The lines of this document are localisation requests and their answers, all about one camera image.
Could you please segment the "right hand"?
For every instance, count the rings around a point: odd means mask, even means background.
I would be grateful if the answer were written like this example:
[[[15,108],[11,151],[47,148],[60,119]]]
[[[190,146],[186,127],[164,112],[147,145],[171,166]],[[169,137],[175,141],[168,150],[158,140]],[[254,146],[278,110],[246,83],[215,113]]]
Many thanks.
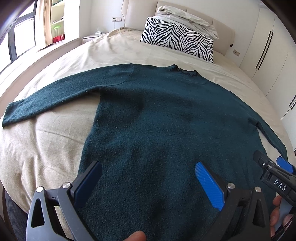
[[[273,205],[275,206],[275,209],[272,211],[270,215],[270,236],[273,237],[275,235],[275,225],[280,219],[280,204],[281,204],[282,197],[277,196],[273,199]],[[283,227],[285,227],[290,220],[293,218],[292,214],[288,214],[282,222]]]

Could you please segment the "left hand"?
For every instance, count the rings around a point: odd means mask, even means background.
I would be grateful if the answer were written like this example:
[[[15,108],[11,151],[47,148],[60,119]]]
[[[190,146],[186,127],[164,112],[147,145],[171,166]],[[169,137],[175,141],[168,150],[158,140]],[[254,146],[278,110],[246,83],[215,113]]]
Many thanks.
[[[132,233],[129,237],[124,239],[123,241],[146,241],[147,237],[143,231],[136,231]]]

